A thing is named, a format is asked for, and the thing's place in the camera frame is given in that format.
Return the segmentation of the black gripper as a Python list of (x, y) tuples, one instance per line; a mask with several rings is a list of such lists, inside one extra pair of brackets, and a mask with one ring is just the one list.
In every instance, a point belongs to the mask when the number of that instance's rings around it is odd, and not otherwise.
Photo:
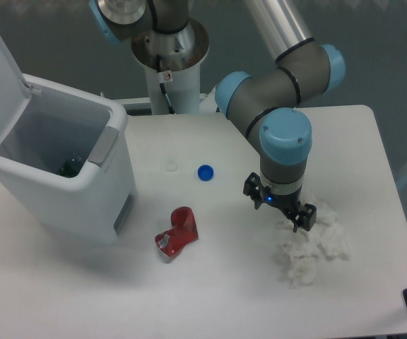
[(293, 232), (302, 229), (309, 232), (317, 219), (317, 207), (312, 204), (302, 205), (300, 192), (304, 177), (288, 184), (278, 184), (252, 172), (244, 182), (243, 194), (251, 198), (254, 208), (265, 203), (281, 210), (293, 223)]

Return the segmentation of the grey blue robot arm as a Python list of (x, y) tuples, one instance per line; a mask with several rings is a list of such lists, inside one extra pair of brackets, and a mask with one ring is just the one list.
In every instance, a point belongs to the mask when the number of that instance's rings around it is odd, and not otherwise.
[[(292, 1), (248, 1), (254, 23), (276, 65), (261, 78), (243, 71), (216, 86), (218, 109), (260, 157), (260, 171), (248, 176), (243, 192), (254, 205), (279, 209), (295, 229), (310, 230), (317, 209), (300, 201), (312, 125), (298, 106), (339, 85), (346, 74), (342, 54), (319, 45)], [(103, 35), (129, 40), (146, 72), (153, 114), (196, 113), (198, 70), (209, 49), (205, 28), (189, 15), (187, 1), (91, 1)]]

